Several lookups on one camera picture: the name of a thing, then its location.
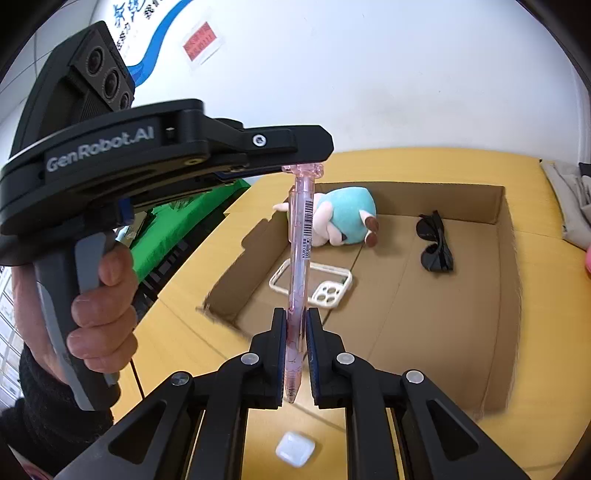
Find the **black sleeve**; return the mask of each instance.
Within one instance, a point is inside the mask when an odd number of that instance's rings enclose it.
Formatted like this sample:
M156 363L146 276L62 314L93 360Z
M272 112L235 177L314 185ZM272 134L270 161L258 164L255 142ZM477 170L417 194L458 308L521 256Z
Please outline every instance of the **black sleeve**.
M43 370L26 345L20 379L24 398L2 412L0 434L50 475L57 475L113 425L110 410L80 410L70 387Z

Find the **transparent pen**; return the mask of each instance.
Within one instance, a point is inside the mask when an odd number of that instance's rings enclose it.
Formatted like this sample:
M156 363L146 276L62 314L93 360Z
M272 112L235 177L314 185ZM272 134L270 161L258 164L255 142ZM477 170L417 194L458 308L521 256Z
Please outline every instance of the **transparent pen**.
M312 215L314 181L324 168L310 163L283 167L295 175L290 190L291 278L287 306L287 342L285 344L285 395L293 403L301 384L301 369L306 351L306 308L308 302L308 271L312 249Z

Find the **white wall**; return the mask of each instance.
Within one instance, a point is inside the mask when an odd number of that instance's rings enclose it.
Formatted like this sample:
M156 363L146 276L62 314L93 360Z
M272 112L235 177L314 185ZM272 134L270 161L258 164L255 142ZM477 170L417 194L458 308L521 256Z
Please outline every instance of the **white wall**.
M100 0L99 19L113 28L111 0ZM183 38L203 20L225 43L191 67ZM127 64L144 54L150 22L122 50ZM195 0L134 105L187 97L248 127L320 124L337 151L446 145L590 156L588 94L514 0Z

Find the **red sign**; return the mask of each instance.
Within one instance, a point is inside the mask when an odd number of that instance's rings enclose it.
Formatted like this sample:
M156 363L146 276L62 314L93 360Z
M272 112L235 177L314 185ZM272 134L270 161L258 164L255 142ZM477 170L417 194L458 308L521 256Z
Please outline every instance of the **red sign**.
M207 22L205 22L199 29L191 35L183 48L189 55L191 61L195 60L197 56L213 43L216 39L216 34Z

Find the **camera lens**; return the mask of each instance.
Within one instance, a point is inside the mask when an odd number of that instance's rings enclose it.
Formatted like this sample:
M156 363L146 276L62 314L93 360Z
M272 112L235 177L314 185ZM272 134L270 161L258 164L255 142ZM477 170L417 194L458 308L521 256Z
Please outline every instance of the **camera lens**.
M125 110L129 106L129 95L125 92L121 95L121 100L119 101L119 108L121 110Z
M100 68L103 66L103 51L101 48L96 47L88 55L88 73L96 75Z
M111 70L105 78L105 96L111 100L119 88L119 74L116 70Z

